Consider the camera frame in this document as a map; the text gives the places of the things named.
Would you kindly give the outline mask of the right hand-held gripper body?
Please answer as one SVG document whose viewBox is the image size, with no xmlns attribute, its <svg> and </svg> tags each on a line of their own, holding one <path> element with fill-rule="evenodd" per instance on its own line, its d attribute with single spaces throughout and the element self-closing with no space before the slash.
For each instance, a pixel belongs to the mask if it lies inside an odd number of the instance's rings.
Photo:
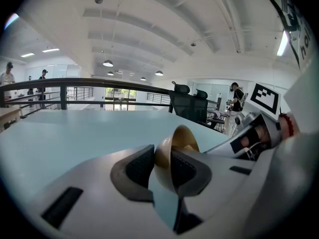
<svg viewBox="0 0 319 239">
<path fill-rule="evenodd" d="M 243 110 L 235 116 L 234 134 L 224 143 L 206 151 L 206 154 L 229 158 L 247 158 L 256 161 L 264 150 L 274 148 L 282 140 L 280 117 L 281 94 L 258 83 L 249 85 L 244 96 Z M 270 142 L 243 147 L 240 139 L 252 128 L 266 126 Z"/>
</svg>

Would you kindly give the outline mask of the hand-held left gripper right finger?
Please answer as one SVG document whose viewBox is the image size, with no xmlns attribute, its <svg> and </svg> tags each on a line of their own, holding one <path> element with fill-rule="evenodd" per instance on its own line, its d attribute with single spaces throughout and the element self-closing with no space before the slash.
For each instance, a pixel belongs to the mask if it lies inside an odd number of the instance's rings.
<svg viewBox="0 0 319 239">
<path fill-rule="evenodd" d="M 178 195 L 173 230 L 177 234 L 206 222 L 233 197 L 255 165 L 254 161 L 182 151 L 170 154 L 171 177 Z"/>
</svg>

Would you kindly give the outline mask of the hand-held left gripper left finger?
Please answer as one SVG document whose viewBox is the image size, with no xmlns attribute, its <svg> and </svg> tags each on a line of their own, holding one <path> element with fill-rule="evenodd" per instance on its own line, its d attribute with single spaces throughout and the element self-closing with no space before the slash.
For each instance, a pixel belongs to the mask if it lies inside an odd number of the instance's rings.
<svg viewBox="0 0 319 239">
<path fill-rule="evenodd" d="M 31 195 L 18 186 L 22 212 L 51 239 L 172 239 L 149 189 L 153 145 L 91 158 Z"/>
</svg>

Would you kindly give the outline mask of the person's right hand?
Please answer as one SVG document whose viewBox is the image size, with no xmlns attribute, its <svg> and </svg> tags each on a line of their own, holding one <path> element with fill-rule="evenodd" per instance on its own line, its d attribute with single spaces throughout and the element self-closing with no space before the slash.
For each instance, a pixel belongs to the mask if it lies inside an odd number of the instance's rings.
<svg viewBox="0 0 319 239">
<path fill-rule="evenodd" d="M 270 141 L 267 127 L 261 125 L 250 129 L 244 137 L 240 139 L 243 147 L 251 147 L 256 143 L 268 143 Z"/>
</svg>

